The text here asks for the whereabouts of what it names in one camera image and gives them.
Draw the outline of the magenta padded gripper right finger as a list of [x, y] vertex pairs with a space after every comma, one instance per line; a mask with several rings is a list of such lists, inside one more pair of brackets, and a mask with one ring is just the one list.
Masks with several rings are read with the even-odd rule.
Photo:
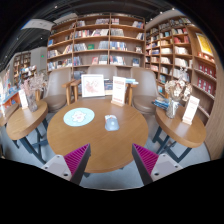
[[137, 144], [132, 144], [132, 155], [144, 185], [182, 169], [167, 154], [158, 155]]

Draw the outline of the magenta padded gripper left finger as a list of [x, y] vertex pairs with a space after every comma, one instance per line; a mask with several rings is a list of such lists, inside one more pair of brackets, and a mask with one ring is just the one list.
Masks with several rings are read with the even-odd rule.
[[86, 144], [65, 156], [55, 155], [42, 169], [79, 185], [90, 155], [90, 145]]

